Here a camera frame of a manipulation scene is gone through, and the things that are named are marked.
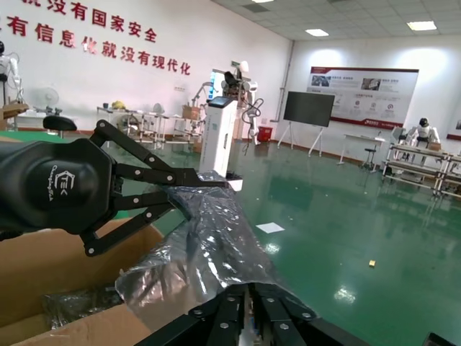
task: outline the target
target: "white robot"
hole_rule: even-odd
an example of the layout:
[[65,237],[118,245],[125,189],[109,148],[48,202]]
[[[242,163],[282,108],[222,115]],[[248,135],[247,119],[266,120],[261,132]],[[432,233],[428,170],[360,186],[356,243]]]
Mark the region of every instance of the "white robot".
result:
[[[413,127],[407,134],[405,145],[415,146],[419,148],[427,148],[430,143],[440,143],[439,133],[435,127],[429,125],[427,118],[422,117],[419,120],[419,125]],[[424,165],[426,157],[421,160],[421,165]]]
[[263,101],[254,101],[254,93],[258,86],[256,83],[244,81],[242,71],[248,71],[248,63],[243,62],[235,76],[231,72],[226,72],[225,81],[222,83],[223,96],[215,97],[208,102],[200,172],[214,170],[222,177],[227,176],[233,129],[238,117],[250,124],[250,136],[254,143],[257,143],[256,118],[261,115],[259,107]]
[[263,99],[256,99],[258,84],[255,81],[243,80],[243,74],[249,72],[248,62],[242,61],[236,73],[226,72],[225,80],[222,82],[223,96],[233,97],[237,100],[236,118],[241,118],[244,123],[250,125],[249,135],[255,145],[258,145],[258,123],[257,118],[261,116],[259,108],[263,105]]
[[22,87],[21,87],[21,78],[19,77],[17,60],[11,56],[4,55],[5,45],[0,41],[0,81],[3,86],[3,103],[7,104],[7,95],[6,95],[6,83],[8,82],[8,76],[11,73],[13,77],[14,86],[17,92],[17,101],[22,103]]

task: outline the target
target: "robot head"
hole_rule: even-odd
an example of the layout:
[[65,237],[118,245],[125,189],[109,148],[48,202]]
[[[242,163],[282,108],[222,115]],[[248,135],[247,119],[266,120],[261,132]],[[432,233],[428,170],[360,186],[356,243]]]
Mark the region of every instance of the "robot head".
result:
[[429,120],[427,120],[427,118],[425,117],[422,117],[420,120],[419,120],[419,125],[422,127],[422,128],[427,128],[429,126]]
[[240,70],[240,72],[242,74],[247,74],[249,71],[250,71],[250,67],[248,65],[248,61],[242,61],[240,63],[240,66],[238,67],[238,69]]

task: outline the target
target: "television screen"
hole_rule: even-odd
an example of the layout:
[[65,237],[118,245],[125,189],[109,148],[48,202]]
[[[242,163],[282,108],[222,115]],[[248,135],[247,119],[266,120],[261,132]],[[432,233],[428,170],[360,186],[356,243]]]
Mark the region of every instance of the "television screen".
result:
[[330,124],[334,95],[310,92],[289,92],[285,116],[288,121],[323,126]]

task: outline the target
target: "wall banner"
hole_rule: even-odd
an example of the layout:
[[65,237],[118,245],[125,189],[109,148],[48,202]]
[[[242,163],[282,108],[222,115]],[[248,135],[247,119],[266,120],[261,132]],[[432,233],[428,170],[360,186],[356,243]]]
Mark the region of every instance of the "wall banner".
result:
[[403,126],[419,70],[312,67],[308,92],[336,96],[331,119],[392,130]]

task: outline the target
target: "humanoid robot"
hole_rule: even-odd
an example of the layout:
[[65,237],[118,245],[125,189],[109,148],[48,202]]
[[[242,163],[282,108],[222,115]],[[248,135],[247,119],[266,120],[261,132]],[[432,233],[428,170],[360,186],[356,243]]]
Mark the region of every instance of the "humanoid robot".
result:
[[245,81],[243,74],[249,72],[248,62],[242,61],[235,74],[226,72],[225,80],[222,82],[223,96],[237,99],[237,116],[244,123],[250,125],[249,137],[258,145],[258,123],[257,118],[261,115],[259,108],[263,105],[263,99],[256,99],[258,84],[254,81]]
[[11,56],[4,55],[5,53],[5,44],[0,41],[0,82],[2,83],[3,88],[3,105],[6,105],[6,83],[8,82],[9,73],[12,74],[14,86],[16,87],[17,101],[22,102],[22,88],[21,88],[21,78],[19,77],[17,60]]
[[[440,143],[439,133],[435,127],[429,125],[427,118],[422,117],[419,120],[419,125],[413,127],[406,136],[405,144],[407,146],[415,146],[419,148],[427,148],[430,143]],[[426,162],[426,157],[424,156],[421,160],[421,166]]]

